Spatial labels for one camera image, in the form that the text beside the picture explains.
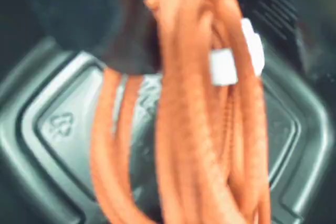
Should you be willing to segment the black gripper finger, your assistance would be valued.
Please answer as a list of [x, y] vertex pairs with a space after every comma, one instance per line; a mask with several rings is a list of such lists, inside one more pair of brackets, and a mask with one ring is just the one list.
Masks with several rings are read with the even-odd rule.
[[261, 33], [269, 50], [278, 53], [295, 69], [309, 73], [299, 41], [298, 15], [291, 0], [238, 0], [245, 17]]
[[46, 34], [126, 74], [161, 65], [156, 21], [143, 0], [29, 0]]

